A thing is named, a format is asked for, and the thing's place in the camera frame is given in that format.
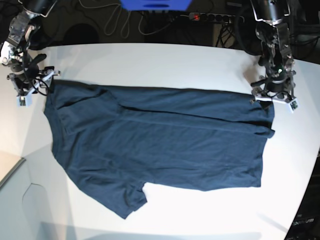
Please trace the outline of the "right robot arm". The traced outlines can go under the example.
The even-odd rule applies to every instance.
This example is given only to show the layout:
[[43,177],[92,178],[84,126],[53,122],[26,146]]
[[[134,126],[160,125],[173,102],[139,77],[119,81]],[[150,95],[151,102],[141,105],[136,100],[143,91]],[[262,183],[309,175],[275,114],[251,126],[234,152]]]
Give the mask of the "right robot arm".
[[47,58],[45,53],[32,57],[28,50],[32,39],[41,28],[36,18],[48,17],[57,4],[56,0],[20,0],[22,10],[9,25],[6,40],[1,44],[0,63],[8,67],[11,73],[7,79],[13,84],[19,98],[27,95],[40,94],[46,96],[49,92],[53,76],[60,74],[53,66],[39,69],[39,63]]

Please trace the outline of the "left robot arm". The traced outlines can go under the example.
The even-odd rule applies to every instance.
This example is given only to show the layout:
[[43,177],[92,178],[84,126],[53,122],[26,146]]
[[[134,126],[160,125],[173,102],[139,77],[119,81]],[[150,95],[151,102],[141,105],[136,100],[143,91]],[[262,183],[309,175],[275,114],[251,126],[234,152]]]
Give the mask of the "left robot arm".
[[286,0],[252,0],[251,6],[257,21],[255,33],[262,48],[258,64],[265,67],[265,75],[251,84],[254,99],[285,104],[294,112],[299,102],[294,95],[295,60],[286,22],[290,6]]

